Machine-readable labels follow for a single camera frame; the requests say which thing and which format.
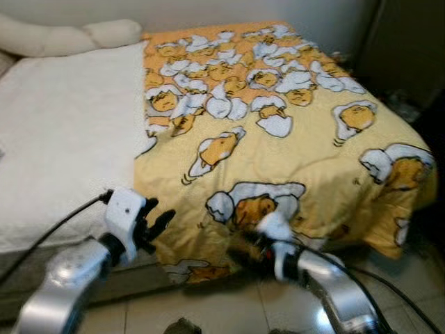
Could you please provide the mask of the yellow cartoon print blanket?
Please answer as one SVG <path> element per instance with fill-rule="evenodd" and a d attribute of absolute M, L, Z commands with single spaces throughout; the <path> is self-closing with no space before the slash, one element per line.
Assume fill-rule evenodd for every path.
<path fill-rule="evenodd" d="M 435 158 L 406 121 L 285 22 L 146 33 L 134 187 L 175 218 L 154 241 L 176 283 L 238 271 L 232 236 L 280 212 L 312 248 L 403 254 L 437 190 Z"/>

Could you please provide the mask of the white quilted mattress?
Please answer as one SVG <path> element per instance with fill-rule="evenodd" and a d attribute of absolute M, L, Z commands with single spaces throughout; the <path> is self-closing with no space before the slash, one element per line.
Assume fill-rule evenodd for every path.
<path fill-rule="evenodd" d="M 22 58 L 0 76 L 0 254 L 103 232 L 105 209 L 75 209 L 131 187 L 152 140 L 144 125 L 143 44 Z"/>

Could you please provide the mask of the long white pillow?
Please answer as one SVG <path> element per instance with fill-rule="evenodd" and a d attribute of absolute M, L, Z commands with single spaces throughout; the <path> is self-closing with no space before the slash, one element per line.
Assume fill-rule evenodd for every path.
<path fill-rule="evenodd" d="M 125 47 L 139 42 L 142 32 L 142 25 L 131 19 L 83 26 L 47 26 L 0 13 L 0 50 L 28 58 L 70 56 Z"/>

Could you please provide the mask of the dark brown wardrobe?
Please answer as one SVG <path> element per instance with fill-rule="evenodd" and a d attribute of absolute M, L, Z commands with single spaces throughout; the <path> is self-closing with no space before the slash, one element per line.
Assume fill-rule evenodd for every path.
<path fill-rule="evenodd" d="M 429 107 L 444 89 L 445 0 L 375 0 L 354 75 L 382 97 L 402 92 Z"/>

